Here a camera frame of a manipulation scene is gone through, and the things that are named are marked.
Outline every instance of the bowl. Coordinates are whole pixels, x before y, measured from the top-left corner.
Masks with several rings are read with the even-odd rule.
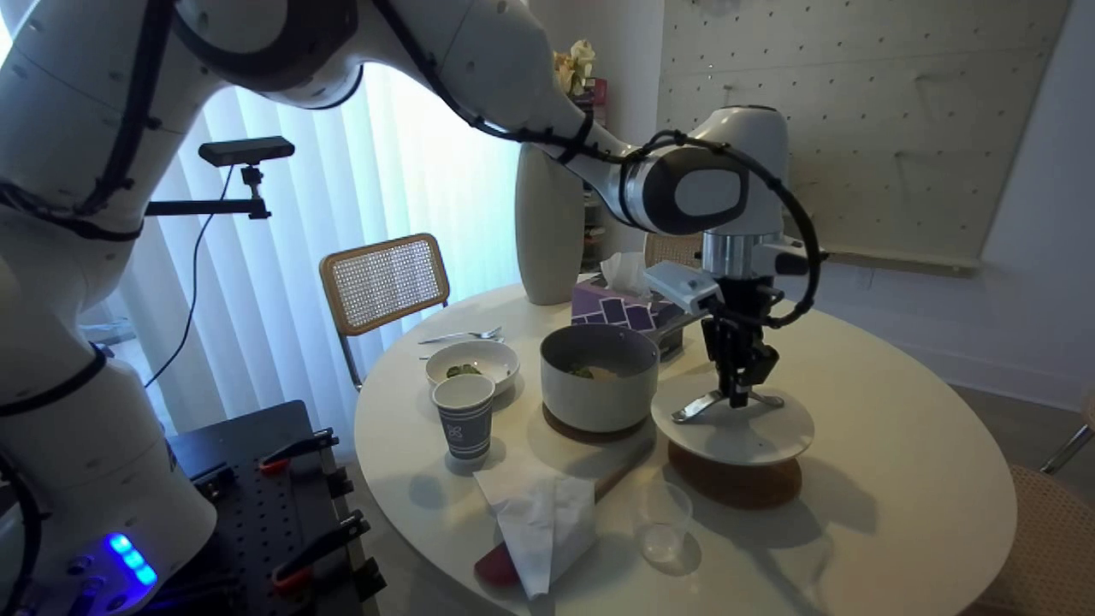
[[[589,436],[651,419],[659,347],[619,324],[568,324],[540,343],[540,395],[556,420]]]

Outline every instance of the camera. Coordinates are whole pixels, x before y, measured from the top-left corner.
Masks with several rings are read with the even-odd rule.
[[[208,142],[200,147],[211,169],[225,166],[259,166],[271,158],[290,158],[297,147],[286,137],[257,137],[257,142]]]

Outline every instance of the white wall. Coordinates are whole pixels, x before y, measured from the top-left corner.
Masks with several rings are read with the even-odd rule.
[[[609,122],[644,142],[659,119],[664,0],[535,8],[563,46],[595,40],[614,93],[625,93]],[[1077,409],[1095,385],[1093,58],[1095,0],[1075,0],[976,277],[828,263],[817,307],[881,331],[953,385]]]

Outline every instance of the blue light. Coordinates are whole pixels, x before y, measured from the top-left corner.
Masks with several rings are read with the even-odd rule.
[[[138,552],[127,552],[119,558],[127,563],[130,573],[144,567],[144,556],[138,556]]]
[[[130,544],[127,533],[110,533],[110,548],[113,548],[116,556],[134,552],[134,544]]]
[[[134,576],[140,585],[155,585],[162,577],[151,565],[138,567]]]
[[[138,544],[127,533],[110,533],[105,536],[110,552],[119,558],[119,565],[130,567],[130,576],[151,588],[155,582],[162,582],[162,576],[144,563],[144,556],[138,552]]]

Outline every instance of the box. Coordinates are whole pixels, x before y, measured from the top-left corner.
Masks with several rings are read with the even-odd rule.
[[[609,290],[604,277],[589,277],[571,289],[571,323],[651,331],[659,336],[659,353],[671,356],[682,350],[684,312],[659,299]]]

